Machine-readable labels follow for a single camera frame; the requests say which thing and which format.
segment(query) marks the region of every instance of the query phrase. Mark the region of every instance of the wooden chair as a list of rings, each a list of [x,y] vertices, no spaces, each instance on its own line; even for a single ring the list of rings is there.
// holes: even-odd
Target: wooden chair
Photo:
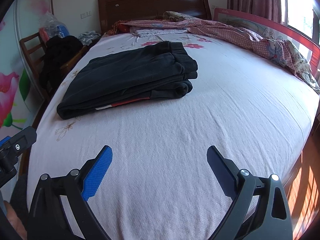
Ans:
[[[31,49],[27,49],[25,43],[28,41],[31,41],[32,39],[35,38],[39,38],[39,44],[32,47]],[[33,73],[33,76],[37,82],[38,87],[40,88],[42,95],[44,96],[44,98],[50,102],[50,98],[54,95],[55,91],[51,90],[51,91],[47,91],[45,89],[43,89],[40,84],[39,84],[39,68],[37,68],[37,66],[39,64],[41,64],[41,62],[43,62],[44,60],[44,56],[39,57],[36,60],[33,60],[31,58],[31,54],[36,52],[38,49],[42,48],[43,51],[46,51],[46,45],[44,44],[44,41],[42,40],[42,38],[40,37],[39,33],[35,33],[31,36],[28,36],[26,38],[23,38],[20,40],[20,46],[23,52],[24,57],[26,58],[26,61]],[[66,62],[64,65],[62,65],[60,67],[61,69],[61,74],[63,75],[63,78],[74,68],[74,66],[77,64],[77,62],[87,53],[88,51],[88,46],[83,46],[82,49],[72,58],[70,59],[68,62]]]
[[[39,42],[40,42],[40,43],[39,43],[38,45],[32,47],[31,49],[27,49],[25,43],[26,43],[27,41],[31,41],[31,40],[33,40],[33,39],[35,39],[35,38],[37,38],[37,37],[39,38]],[[28,37],[26,37],[26,38],[21,39],[21,40],[19,41],[19,43],[20,43],[20,47],[21,47],[21,50],[22,50],[22,52],[23,52],[23,55],[24,55],[24,57],[25,57],[28,65],[29,65],[29,67],[30,67],[30,69],[31,69],[31,71],[32,71],[32,74],[33,74],[33,76],[34,76],[34,78],[35,78],[35,80],[36,80],[36,82],[37,82],[38,87],[39,87],[40,90],[41,90],[41,93],[42,93],[43,97],[44,97],[48,102],[50,102],[50,96],[49,96],[48,91],[45,90],[45,89],[43,89],[43,88],[39,85],[39,74],[40,74],[40,73],[39,73],[39,71],[38,71],[37,66],[40,65],[41,62],[43,62],[43,60],[44,60],[44,55],[41,56],[40,58],[36,59],[36,60],[33,60],[33,59],[31,58],[31,56],[30,56],[31,54],[33,54],[34,52],[36,52],[36,51],[37,51],[38,49],[40,49],[40,48],[42,48],[44,52],[46,51],[46,46],[45,46],[42,38],[40,37],[39,33],[35,33],[35,34],[33,34],[33,35],[30,35],[30,36],[28,36]]]

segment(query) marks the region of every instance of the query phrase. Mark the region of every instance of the wooden floor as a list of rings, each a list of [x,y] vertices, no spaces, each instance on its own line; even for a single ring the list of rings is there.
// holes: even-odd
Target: wooden floor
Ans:
[[[310,135],[301,158],[285,185],[292,217],[293,239],[298,240],[319,211],[320,127]]]

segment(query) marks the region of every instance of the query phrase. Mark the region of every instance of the crumpled bedding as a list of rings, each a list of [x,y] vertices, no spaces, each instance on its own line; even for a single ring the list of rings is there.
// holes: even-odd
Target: crumpled bedding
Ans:
[[[96,31],[84,32],[78,36],[78,40],[82,42],[83,45],[90,45],[92,40],[100,37],[101,35]]]
[[[139,20],[124,24],[158,30],[187,29],[190,33],[231,42],[288,69],[295,77],[303,80],[317,94],[320,94],[320,87],[311,73],[310,63],[289,40],[266,39],[245,28],[235,28],[221,22],[202,20],[177,12],[167,11],[163,18],[171,21]]]
[[[154,28],[143,28],[143,27],[130,27],[130,33],[139,37],[149,37],[165,34],[178,34],[178,33],[188,33],[186,28],[181,29],[154,29]]]

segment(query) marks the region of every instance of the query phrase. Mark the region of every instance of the patterned quilt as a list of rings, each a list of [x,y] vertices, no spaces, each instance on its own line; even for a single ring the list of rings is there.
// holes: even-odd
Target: patterned quilt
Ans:
[[[166,18],[175,19],[175,21],[141,20],[124,24],[155,29],[183,28],[190,33],[231,42],[288,69],[294,76],[308,84],[317,94],[320,94],[319,85],[311,74],[309,62],[289,40],[266,39],[245,28],[235,28],[221,22],[201,20],[176,12],[165,12],[164,19]]]

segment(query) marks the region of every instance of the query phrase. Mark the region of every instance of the metal screw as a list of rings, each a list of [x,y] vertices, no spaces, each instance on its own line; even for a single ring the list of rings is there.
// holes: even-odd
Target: metal screw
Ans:
[[[42,174],[40,177],[41,180],[46,180],[47,178],[48,178],[48,174],[46,174],[46,173]]]
[[[74,169],[72,171],[70,171],[71,176],[77,176],[79,174],[79,170]]]
[[[271,175],[271,178],[272,178],[273,180],[279,180],[279,176],[278,176],[277,174],[272,174],[272,175]]]
[[[249,171],[243,169],[240,171],[240,173],[243,175],[243,176],[248,176],[249,175]]]

